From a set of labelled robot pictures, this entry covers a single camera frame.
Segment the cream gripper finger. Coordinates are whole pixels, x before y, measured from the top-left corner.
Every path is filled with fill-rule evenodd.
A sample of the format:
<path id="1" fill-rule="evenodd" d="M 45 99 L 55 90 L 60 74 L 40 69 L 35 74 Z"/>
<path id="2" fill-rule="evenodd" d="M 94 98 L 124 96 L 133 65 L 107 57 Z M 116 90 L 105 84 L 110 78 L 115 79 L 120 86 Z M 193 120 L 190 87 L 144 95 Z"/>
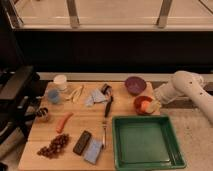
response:
<path id="1" fill-rule="evenodd" d="M 162 107 L 161 103 L 159 101 L 153 101 L 149 105 L 149 112 L 153 113 L 156 110 L 160 109 Z"/>

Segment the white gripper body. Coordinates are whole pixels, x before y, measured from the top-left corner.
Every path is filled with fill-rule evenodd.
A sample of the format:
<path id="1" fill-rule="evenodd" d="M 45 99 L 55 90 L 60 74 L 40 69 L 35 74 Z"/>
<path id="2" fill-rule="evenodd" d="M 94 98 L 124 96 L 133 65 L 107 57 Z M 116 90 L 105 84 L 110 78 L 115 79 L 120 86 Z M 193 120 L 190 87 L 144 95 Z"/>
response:
<path id="1" fill-rule="evenodd" d="M 161 104 L 169 104 L 181 95 L 171 82 L 164 83 L 154 90 L 154 96 Z"/>

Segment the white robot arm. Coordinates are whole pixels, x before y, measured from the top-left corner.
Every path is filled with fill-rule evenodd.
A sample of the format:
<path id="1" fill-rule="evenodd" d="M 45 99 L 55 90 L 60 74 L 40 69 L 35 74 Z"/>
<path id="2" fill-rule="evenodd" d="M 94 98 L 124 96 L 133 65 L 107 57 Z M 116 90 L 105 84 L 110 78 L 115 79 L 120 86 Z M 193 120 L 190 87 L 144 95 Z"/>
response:
<path id="1" fill-rule="evenodd" d="M 213 124 L 213 96 L 204 88 L 204 78 L 197 73 L 177 71 L 171 79 L 154 90 L 154 97 L 161 104 L 168 104 L 182 95 L 187 96 Z"/>

